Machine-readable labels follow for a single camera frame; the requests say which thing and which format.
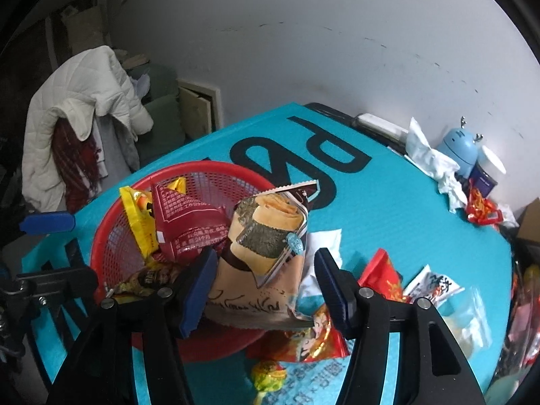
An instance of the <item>brown snack package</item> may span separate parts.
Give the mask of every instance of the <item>brown snack package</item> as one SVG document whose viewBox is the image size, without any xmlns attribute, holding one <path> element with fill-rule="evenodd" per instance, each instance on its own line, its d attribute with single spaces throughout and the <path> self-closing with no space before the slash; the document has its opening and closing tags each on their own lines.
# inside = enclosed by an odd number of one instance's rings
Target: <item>brown snack package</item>
<svg viewBox="0 0 540 405">
<path fill-rule="evenodd" d="M 209 293 L 205 315 L 246 329 L 293 330 L 313 325 L 295 312 L 302 277 L 307 208 L 318 184 L 308 181 L 242 200 Z M 289 233 L 299 245 L 291 246 Z"/>
</svg>

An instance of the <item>plastic bag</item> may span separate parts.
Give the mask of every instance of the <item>plastic bag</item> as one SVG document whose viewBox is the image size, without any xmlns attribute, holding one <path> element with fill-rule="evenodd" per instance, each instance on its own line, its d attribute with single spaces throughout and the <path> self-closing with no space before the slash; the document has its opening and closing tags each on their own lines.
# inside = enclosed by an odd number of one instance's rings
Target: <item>plastic bag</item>
<svg viewBox="0 0 540 405">
<path fill-rule="evenodd" d="M 443 319 L 467 359 L 481 349 L 491 346 L 491 329 L 485 316 L 484 302 L 476 287 L 464 293 L 465 300 Z"/>
</svg>

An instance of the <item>bolt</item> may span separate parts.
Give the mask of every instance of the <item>bolt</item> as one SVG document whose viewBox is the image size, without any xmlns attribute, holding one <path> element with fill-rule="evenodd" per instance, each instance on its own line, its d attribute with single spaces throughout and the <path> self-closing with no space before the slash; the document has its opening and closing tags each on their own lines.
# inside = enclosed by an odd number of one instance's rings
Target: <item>bolt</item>
<svg viewBox="0 0 540 405">
<path fill-rule="evenodd" d="M 165 286 L 164 288 L 159 288 L 158 290 L 158 296 L 160 296 L 162 299 L 167 299 L 172 295 L 172 289 L 168 286 Z"/>
<path fill-rule="evenodd" d="M 429 309 L 431 307 L 431 302 L 428 299 L 421 298 L 416 301 L 419 307 L 422 309 Z"/>
<path fill-rule="evenodd" d="M 103 299 L 101 302 L 101 307 L 103 309 L 110 309 L 114 306 L 114 299 Z"/>
<path fill-rule="evenodd" d="M 373 290 L 371 288 L 360 288 L 358 293 L 365 299 L 370 299 L 373 297 Z"/>
</svg>

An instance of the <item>table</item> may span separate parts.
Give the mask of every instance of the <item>table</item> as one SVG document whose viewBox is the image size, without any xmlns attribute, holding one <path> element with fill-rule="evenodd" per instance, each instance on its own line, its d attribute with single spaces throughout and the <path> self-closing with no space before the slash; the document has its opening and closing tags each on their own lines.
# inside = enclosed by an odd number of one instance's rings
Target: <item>table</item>
<svg viewBox="0 0 540 405">
<path fill-rule="evenodd" d="M 276 186 L 316 178 L 321 194 L 309 215 L 311 232 L 342 228 L 343 267 L 359 276 L 378 248 L 390 254 L 405 283 L 425 264 L 452 277 L 464 287 L 477 286 L 485 303 L 493 344 L 470 363 L 485 391 L 495 369 L 506 332 L 510 305 L 510 246 L 491 227 L 475 227 L 448 212 L 447 198 L 436 183 L 401 156 L 349 128 L 306 107 L 290 104 L 257 115 L 188 144 L 125 178 L 130 185 L 174 163 L 202 160 L 235 162 L 266 176 Z M 88 263 L 96 228 L 118 197 L 117 188 L 105 192 L 76 214 L 70 233 L 45 238 L 23 259 L 23 271 L 39 270 L 50 261 L 67 266 L 64 245 L 79 240 Z M 320 305 L 315 297 L 302 300 L 308 311 Z M 78 329 L 67 318 L 76 336 Z M 48 312 L 33 322 L 37 353 L 50 379 L 65 357 Z M 381 403 L 390 404 L 396 379 L 399 337 L 390 338 L 387 376 Z M 134 350 L 139 403 L 148 403 L 142 354 Z M 290 380 L 267 404 L 333 403 L 345 376 L 347 359 L 289 366 Z M 255 391 L 246 377 L 243 353 L 210 363 L 188 364 L 186 374 L 195 402 L 249 404 Z"/>
</svg>

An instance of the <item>basket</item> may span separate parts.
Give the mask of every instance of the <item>basket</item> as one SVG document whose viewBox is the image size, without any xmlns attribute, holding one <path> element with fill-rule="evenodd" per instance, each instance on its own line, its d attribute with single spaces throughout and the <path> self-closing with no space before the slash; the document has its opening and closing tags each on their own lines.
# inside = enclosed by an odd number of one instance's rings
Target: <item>basket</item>
<svg viewBox="0 0 540 405">
<path fill-rule="evenodd" d="M 152 184 L 168 184 L 178 177 L 186 179 L 188 195 L 217 207 L 223 206 L 229 217 L 232 217 L 238 201 L 274 187 L 259 174 L 241 166 L 219 161 L 191 161 L 160 169 L 136 182 L 133 188 L 150 190 Z M 143 256 L 131 232 L 122 201 L 118 198 L 101 221 L 92 245 L 90 267 L 96 272 L 99 282 L 94 294 L 96 302 L 104 299 L 105 286 L 114 287 L 143 266 Z M 226 356 L 263 334 L 260 330 L 233 329 L 216 324 L 208 326 L 208 323 L 203 322 L 206 326 L 199 327 L 188 340 L 179 342 L 184 362 L 211 360 L 216 355 Z M 220 345 L 209 346 L 211 340 L 214 341 L 211 344 L 220 342 Z"/>
</svg>

